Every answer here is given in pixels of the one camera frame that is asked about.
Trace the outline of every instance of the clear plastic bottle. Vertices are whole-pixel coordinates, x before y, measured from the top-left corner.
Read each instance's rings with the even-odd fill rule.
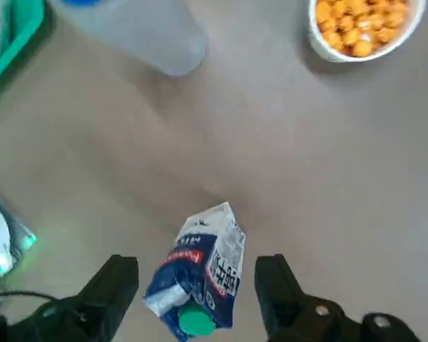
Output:
[[[56,12],[104,43],[162,73],[183,76],[205,58],[208,40],[184,0],[51,0]]]

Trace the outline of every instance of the screw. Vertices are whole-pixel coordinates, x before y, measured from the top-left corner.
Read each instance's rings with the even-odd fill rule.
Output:
[[[317,314],[320,316],[326,316],[326,315],[330,314],[330,310],[328,310],[328,308],[326,306],[323,306],[323,305],[316,306],[315,312],[317,312]]]
[[[384,316],[375,316],[374,323],[376,323],[379,328],[388,328],[391,326],[390,321]]]

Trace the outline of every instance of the black cable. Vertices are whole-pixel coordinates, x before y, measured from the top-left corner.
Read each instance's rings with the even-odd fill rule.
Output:
[[[41,292],[36,292],[36,291],[5,291],[5,292],[0,292],[0,298],[14,297],[14,296],[41,298],[41,299],[46,299],[48,301],[56,302],[58,304],[61,303],[61,300],[59,298],[56,298],[56,297],[51,296],[49,294],[42,294]],[[76,316],[79,316],[79,314],[77,312],[75,312],[74,310],[71,310],[71,309],[67,309],[67,310],[70,311],[71,313],[75,314]],[[35,332],[36,340],[38,342],[43,342],[35,314],[36,314],[36,312],[31,316],[31,321],[32,321],[32,325],[34,326],[34,332]]]
[[[1,297],[13,297],[13,296],[26,296],[26,297],[36,297],[46,299],[48,301],[60,301],[60,299],[51,296],[49,294],[42,294],[41,292],[36,291],[6,291],[0,292]]]

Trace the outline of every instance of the orange snack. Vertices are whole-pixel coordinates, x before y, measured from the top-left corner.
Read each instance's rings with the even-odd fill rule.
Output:
[[[379,30],[384,26],[385,18],[381,13],[370,15],[371,27],[373,30]]]
[[[329,17],[329,19],[326,20],[326,22],[320,24],[320,30],[322,32],[334,31],[336,30],[336,28],[337,28],[337,22],[336,22],[336,19],[333,18],[332,16]]]
[[[349,46],[343,46],[342,49],[340,50],[340,53],[342,53],[343,55],[346,55],[346,56],[352,55],[352,53],[350,52]]]
[[[359,40],[352,49],[352,54],[355,57],[367,57],[372,52],[371,41]]]
[[[403,13],[392,12],[385,16],[385,26],[391,29],[396,29],[404,23],[405,17]]]
[[[390,41],[392,41],[392,39],[397,35],[397,33],[398,33],[397,29],[382,27],[377,32],[377,39],[381,43],[386,44],[386,43],[389,43]]]
[[[389,5],[388,11],[406,14],[409,11],[409,7],[401,1],[394,1]]]
[[[326,40],[335,50],[341,51],[343,48],[341,36],[336,31],[326,31],[323,34],[323,38]]]
[[[347,11],[353,16],[360,16],[369,10],[365,0],[348,0]]]
[[[346,11],[347,11],[346,0],[339,0],[333,4],[333,16],[336,19],[342,18],[342,16],[344,16]]]
[[[331,6],[326,1],[321,1],[315,8],[315,18],[319,24],[326,22],[331,17]]]
[[[346,46],[354,46],[359,41],[360,35],[360,30],[358,28],[353,28],[351,31],[342,35],[342,42]]]
[[[354,28],[354,19],[352,16],[343,16],[337,23],[341,32],[347,32]]]
[[[364,37],[364,40],[371,41],[373,51],[376,51],[378,48],[382,47],[382,45],[381,45],[381,43],[377,37],[378,31],[371,30],[371,31],[368,31],[367,33],[364,33],[364,34],[367,35],[367,38]]]
[[[355,26],[363,32],[369,31],[372,27],[372,21],[370,16],[366,14],[359,16],[355,21]]]
[[[389,7],[388,0],[379,0],[371,6],[371,9],[376,13],[384,13],[389,11]]]

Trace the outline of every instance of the green bottle cap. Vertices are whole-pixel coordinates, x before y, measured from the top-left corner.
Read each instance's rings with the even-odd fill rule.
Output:
[[[179,310],[179,328],[188,335],[208,336],[215,330],[215,323],[203,308],[189,303]]]

